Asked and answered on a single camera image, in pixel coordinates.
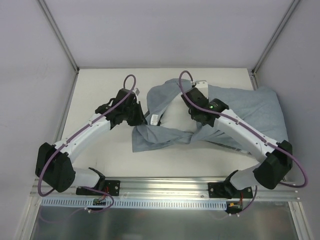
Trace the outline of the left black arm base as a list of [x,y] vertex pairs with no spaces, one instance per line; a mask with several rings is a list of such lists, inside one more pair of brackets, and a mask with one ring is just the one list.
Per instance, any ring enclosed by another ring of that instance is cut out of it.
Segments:
[[[99,172],[98,170],[96,170],[92,167],[89,167],[87,170],[91,171],[92,173],[94,173],[95,175],[98,176],[97,183],[94,186],[90,186],[89,188],[108,193],[111,196],[119,196],[120,183],[121,183],[120,180],[106,179],[106,177],[101,172]],[[83,188],[83,185],[80,185],[76,190],[76,195],[78,195],[78,196],[98,196],[98,195],[101,195],[101,193]]]

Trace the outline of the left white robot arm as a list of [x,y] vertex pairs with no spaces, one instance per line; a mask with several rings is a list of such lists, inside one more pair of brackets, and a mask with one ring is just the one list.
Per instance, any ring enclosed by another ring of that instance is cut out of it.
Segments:
[[62,193],[78,187],[79,195],[99,195],[109,189],[106,177],[93,167],[73,166],[76,158],[90,144],[122,122],[131,127],[145,124],[139,90],[122,88],[116,97],[99,106],[88,122],[73,135],[54,144],[43,143],[38,149],[35,175],[53,190]]

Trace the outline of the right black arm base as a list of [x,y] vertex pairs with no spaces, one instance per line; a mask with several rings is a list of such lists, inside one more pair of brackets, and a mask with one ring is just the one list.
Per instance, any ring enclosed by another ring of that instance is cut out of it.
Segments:
[[231,177],[235,175],[238,170],[232,172],[224,181],[222,182],[209,182],[207,184],[207,190],[209,198],[217,199],[252,199],[253,190],[252,187],[246,187],[244,189],[238,190],[231,184]]

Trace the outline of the grey striped pillowcase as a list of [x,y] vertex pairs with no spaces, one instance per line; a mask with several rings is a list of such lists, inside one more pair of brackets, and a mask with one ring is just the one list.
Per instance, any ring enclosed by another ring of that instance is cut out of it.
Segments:
[[[146,124],[138,125],[132,131],[133,152],[197,141],[244,150],[230,136],[210,125],[213,123],[212,115],[184,100],[179,83],[186,92],[192,87],[189,80],[170,79],[148,91]],[[198,106],[206,108],[209,101],[218,99],[263,135],[279,143],[288,139],[283,112],[277,94],[272,89],[261,87],[258,90],[244,90],[209,85],[206,92],[208,100],[200,100]]]

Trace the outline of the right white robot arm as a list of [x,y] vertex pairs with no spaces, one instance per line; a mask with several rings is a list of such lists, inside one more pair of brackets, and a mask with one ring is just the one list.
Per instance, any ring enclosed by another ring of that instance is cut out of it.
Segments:
[[195,86],[181,98],[192,120],[227,134],[258,161],[253,167],[233,171],[214,187],[219,197],[232,199],[254,185],[273,190],[292,169],[293,161],[287,154],[291,154],[293,148],[287,140],[278,142],[252,129],[227,104],[217,98],[208,100]]

